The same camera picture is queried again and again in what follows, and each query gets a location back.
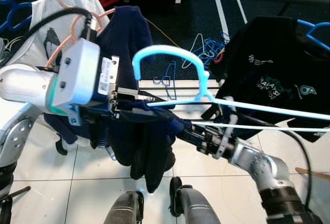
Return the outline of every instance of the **black cable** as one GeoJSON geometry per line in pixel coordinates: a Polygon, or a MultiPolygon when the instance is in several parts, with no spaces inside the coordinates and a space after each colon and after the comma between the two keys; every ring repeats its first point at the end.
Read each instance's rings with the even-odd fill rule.
{"type": "MultiPolygon", "coordinates": [[[[263,126],[278,127],[277,125],[267,123],[265,121],[259,120],[259,119],[254,118],[254,117],[247,116],[247,115],[242,114],[242,113],[238,113],[238,112],[234,112],[234,111],[232,111],[232,113],[236,114],[238,117],[241,117],[243,119],[255,122],[255,123],[263,125],[263,126]]],[[[301,150],[304,154],[305,161],[306,161],[306,164],[307,164],[307,174],[308,174],[307,195],[306,195],[306,200],[305,200],[305,210],[306,210],[306,212],[310,212],[310,209],[309,209],[308,206],[309,206],[310,197],[311,197],[312,175],[311,175],[311,165],[310,165],[310,160],[309,160],[308,153],[307,153],[306,148],[305,148],[304,144],[302,143],[302,141],[294,133],[292,133],[290,131],[287,131],[287,130],[280,130],[280,131],[287,134],[288,136],[292,137],[293,139],[295,139],[296,142],[299,144],[299,146],[300,146],[300,148],[301,148],[301,150]]]]}
{"type": "MultiPolygon", "coordinates": [[[[92,20],[92,14],[86,10],[86,9],[81,9],[81,8],[69,8],[69,9],[64,9],[61,11],[58,11],[54,14],[51,14],[50,16],[42,19],[40,22],[38,22],[35,26],[33,26],[29,32],[27,32],[27,34],[23,37],[23,39],[21,40],[21,45],[23,45],[28,38],[30,38],[36,31],[38,31],[42,26],[46,25],[47,23],[60,18],[64,15],[68,15],[68,14],[82,14],[86,17],[85,19],[85,28],[90,26],[91,20],[92,20]]],[[[21,47],[18,46],[16,47],[14,50],[11,51],[11,53],[8,55],[8,57],[6,57],[1,63],[0,63],[0,68],[4,65],[6,65],[6,63],[9,62],[9,60],[12,58],[13,55],[15,55],[15,53],[17,53],[17,51],[20,49],[21,47]]]]}

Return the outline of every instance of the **pink hanger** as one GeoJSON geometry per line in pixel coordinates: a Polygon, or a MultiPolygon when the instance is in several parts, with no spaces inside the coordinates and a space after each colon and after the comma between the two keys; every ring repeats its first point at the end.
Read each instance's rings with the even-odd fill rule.
{"type": "MultiPolygon", "coordinates": [[[[57,0],[57,2],[64,8],[64,9],[68,9],[68,8],[72,8],[73,6],[67,5],[65,4],[62,0],[57,0]]],[[[90,13],[97,19],[98,22],[98,28],[97,28],[97,32],[101,32],[103,27],[102,27],[102,21],[101,18],[109,15],[111,13],[114,13],[115,9],[110,9],[105,11],[103,14],[96,14],[95,12],[90,11],[90,13]]],[[[76,43],[77,39],[74,36],[74,26],[77,23],[78,19],[81,17],[81,15],[77,15],[71,25],[70,25],[70,34],[61,42],[61,44],[55,49],[55,51],[53,52],[53,54],[50,56],[50,58],[48,59],[47,63],[46,63],[46,67],[50,67],[50,65],[52,64],[52,62],[54,61],[54,59],[57,57],[57,54],[62,50],[62,48],[65,46],[65,44],[71,40],[72,43],[76,43]]]]}

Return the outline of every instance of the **barcode label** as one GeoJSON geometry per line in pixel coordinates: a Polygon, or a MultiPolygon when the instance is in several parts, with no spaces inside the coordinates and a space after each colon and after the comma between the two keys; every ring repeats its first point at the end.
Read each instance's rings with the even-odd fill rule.
{"type": "Polygon", "coordinates": [[[110,85],[110,68],[111,68],[111,60],[108,58],[103,58],[100,80],[98,81],[98,88],[97,88],[97,92],[99,94],[108,95],[108,89],[110,85]]]}

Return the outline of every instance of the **yellow cable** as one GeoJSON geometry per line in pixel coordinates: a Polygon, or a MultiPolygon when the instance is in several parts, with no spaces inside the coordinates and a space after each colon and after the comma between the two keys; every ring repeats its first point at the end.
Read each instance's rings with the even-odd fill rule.
{"type": "Polygon", "coordinates": [[[146,20],[151,24],[153,25],[158,31],[161,32],[162,35],[164,35],[166,38],[169,39],[169,41],[171,41],[173,43],[173,45],[175,45],[176,47],[179,47],[181,48],[181,46],[179,46],[178,44],[176,44],[170,37],[168,37],[159,27],[157,27],[153,22],[149,21],[147,18],[146,20]]]}

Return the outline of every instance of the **white tile floor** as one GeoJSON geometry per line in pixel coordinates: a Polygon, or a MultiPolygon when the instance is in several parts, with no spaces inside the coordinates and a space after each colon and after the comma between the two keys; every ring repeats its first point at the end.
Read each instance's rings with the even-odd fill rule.
{"type": "MultiPolygon", "coordinates": [[[[196,85],[179,82],[177,86],[196,85]]],[[[154,91],[166,98],[164,91],[154,91]]],[[[178,91],[180,97],[194,92],[178,91]]],[[[185,118],[199,118],[206,107],[179,106],[175,113],[185,118]]],[[[170,215],[169,183],[172,176],[180,176],[184,184],[192,184],[215,209],[222,224],[266,223],[266,214],[251,177],[229,165],[224,159],[214,160],[180,140],[173,145],[176,163],[153,194],[146,191],[144,179],[129,178],[129,168],[110,159],[105,150],[71,146],[66,157],[55,150],[57,137],[47,128],[35,124],[15,171],[12,192],[27,185],[32,190],[16,197],[13,224],[90,224],[103,223],[109,209],[122,193],[141,190],[145,196],[144,224],[184,224],[181,216],[170,215]]],[[[305,198],[306,177],[295,172],[305,167],[296,143],[279,132],[263,131],[247,141],[264,152],[282,158],[289,166],[290,179],[297,192],[305,198]]],[[[330,173],[330,135],[312,144],[305,142],[313,170],[330,173]]],[[[330,181],[313,178],[310,207],[330,223],[330,181]]]]}

